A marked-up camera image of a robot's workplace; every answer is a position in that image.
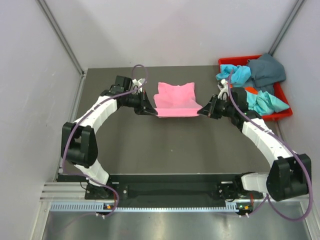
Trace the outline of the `pink t shirt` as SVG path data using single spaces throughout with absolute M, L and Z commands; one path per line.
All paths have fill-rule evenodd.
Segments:
M 171 85 L 158 83 L 158 93 L 154 95 L 155 110 L 158 118 L 189 118 L 197 117 L 202 108 L 196 102 L 195 83 Z

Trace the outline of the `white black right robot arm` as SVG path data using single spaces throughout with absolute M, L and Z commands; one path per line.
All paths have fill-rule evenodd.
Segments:
M 306 195 L 311 180 L 311 159 L 293 154 L 266 126 L 262 117 L 249 109 L 247 92 L 241 87 L 230 90 L 226 100 L 213 95 L 197 113 L 212 119 L 227 117 L 260 150 L 270 165 L 268 174 L 246 172 L 233 180 L 233 192 L 245 198 L 251 191 L 269 194 L 277 202 Z

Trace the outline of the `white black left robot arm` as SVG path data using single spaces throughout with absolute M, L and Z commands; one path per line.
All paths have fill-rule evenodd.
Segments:
M 110 175 L 98 160 L 96 134 L 103 123 L 121 107 L 134 110 L 136 115 L 156 116 L 143 89 L 146 78 L 132 79 L 117 76 L 115 83 L 104 90 L 87 112 L 73 122 L 62 126 L 62 163 L 70 163 L 81 171 L 88 181 L 88 187 L 101 199 L 116 197 L 114 187 L 108 183 Z

